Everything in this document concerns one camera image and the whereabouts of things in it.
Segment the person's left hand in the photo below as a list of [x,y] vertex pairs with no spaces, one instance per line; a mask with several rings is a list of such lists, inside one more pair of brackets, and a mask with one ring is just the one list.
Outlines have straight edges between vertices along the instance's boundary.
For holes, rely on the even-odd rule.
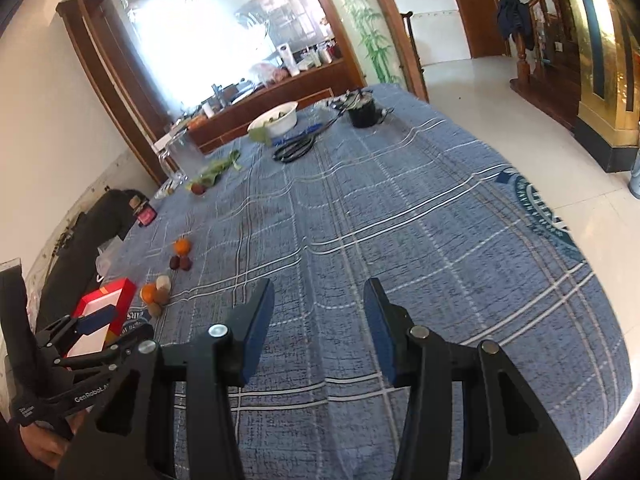
[[34,460],[55,470],[70,448],[72,439],[66,439],[51,429],[37,424],[18,427],[26,451]]

